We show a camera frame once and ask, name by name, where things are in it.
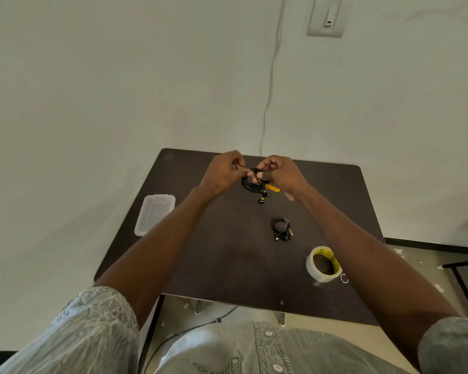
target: gray shirt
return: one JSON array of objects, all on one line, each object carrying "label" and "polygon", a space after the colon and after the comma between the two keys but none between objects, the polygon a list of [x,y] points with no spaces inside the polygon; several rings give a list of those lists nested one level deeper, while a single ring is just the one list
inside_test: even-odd
[{"label": "gray shirt", "polygon": [[[126,299],[109,287],[75,297],[1,373],[136,373],[139,329]],[[418,347],[423,373],[468,372],[468,319],[438,321]],[[268,323],[211,324],[179,339],[156,373],[404,373],[328,333]]]}]

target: floor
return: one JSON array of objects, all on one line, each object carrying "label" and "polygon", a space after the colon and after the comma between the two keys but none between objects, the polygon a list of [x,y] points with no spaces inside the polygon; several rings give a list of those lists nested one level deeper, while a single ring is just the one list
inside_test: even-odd
[{"label": "floor", "polygon": [[[407,260],[431,283],[437,285],[439,291],[442,292],[453,307],[455,307],[462,316],[468,317],[468,301],[455,281],[454,275],[450,270],[439,270],[436,268],[437,265],[466,261],[468,260],[468,255],[397,246],[392,246],[391,249],[396,249],[399,256]],[[173,345],[179,336],[171,338],[164,343],[163,346],[159,347],[164,340],[189,328],[211,322],[215,318],[221,317],[233,309],[231,305],[203,302],[201,312],[196,315],[194,313],[196,302],[196,300],[192,299],[166,296],[146,358],[146,365],[149,363],[149,366],[145,374],[152,373],[156,370],[160,359],[166,354],[170,346]],[[225,317],[222,322],[235,324],[250,320],[263,320],[278,326],[278,321],[272,311],[246,307],[238,307]],[[408,372],[417,373],[387,338],[380,327],[286,314],[286,325],[282,328],[305,328],[332,333],[385,359],[393,365]],[[155,353],[154,357],[152,357],[151,362],[149,362],[150,357],[158,347],[159,350]]]}]

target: shirt sleeve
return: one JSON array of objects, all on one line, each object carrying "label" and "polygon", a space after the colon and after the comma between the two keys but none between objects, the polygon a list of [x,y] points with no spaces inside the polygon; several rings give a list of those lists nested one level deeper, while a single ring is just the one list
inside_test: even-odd
[{"label": "shirt sleeve", "polygon": [[439,320],[425,333],[418,346],[424,374],[468,373],[468,319]]},{"label": "shirt sleeve", "polygon": [[136,373],[137,319],[118,291],[94,287],[75,297],[48,329],[0,366],[1,373]]}]

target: roll of tape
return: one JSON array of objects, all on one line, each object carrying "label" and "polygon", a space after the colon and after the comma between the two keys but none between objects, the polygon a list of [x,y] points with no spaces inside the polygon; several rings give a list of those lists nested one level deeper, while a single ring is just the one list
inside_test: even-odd
[{"label": "roll of tape", "polygon": [[[320,272],[315,267],[314,256],[318,255],[318,254],[323,255],[324,257],[326,257],[327,259],[329,259],[331,261],[331,263],[333,264],[333,269],[334,269],[333,274],[331,274],[331,275],[324,274],[324,273]],[[312,252],[307,257],[307,261],[306,261],[305,265],[307,267],[308,274],[310,274],[312,276],[312,278],[315,279],[318,282],[332,281],[336,277],[339,277],[341,275],[341,272],[342,272],[341,266],[338,263],[338,260],[336,259],[336,257],[334,257],[333,252],[328,247],[323,247],[323,246],[322,247],[316,247],[316,248],[312,249]]]}]

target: hand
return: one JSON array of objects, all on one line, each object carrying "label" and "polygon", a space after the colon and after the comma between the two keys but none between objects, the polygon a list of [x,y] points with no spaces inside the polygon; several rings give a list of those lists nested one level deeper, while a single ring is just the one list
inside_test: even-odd
[{"label": "hand", "polygon": [[[277,188],[284,190],[291,201],[295,199],[299,201],[304,192],[312,189],[300,169],[289,157],[272,155],[264,159],[256,168],[262,170],[256,174],[257,178],[269,181]],[[250,171],[248,176],[253,176],[253,172]]]},{"label": "hand", "polygon": [[244,158],[239,151],[222,153],[213,158],[201,180],[199,188],[207,194],[217,196],[231,187],[242,177],[246,177],[250,170],[244,168]]}]

